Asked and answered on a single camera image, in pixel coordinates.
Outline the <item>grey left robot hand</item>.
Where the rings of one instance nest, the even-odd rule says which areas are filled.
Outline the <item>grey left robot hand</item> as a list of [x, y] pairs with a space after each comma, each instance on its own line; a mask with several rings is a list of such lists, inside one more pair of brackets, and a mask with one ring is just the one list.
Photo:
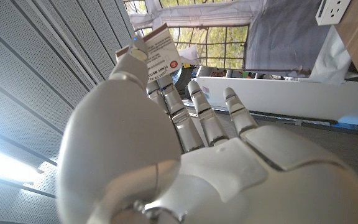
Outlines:
[[307, 138], [258, 125], [231, 88], [234, 138], [191, 84], [208, 145], [183, 152], [146, 95], [147, 57], [135, 36], [71, 114], [57, 171], [62, 223], [358, 223], [358, 175]]

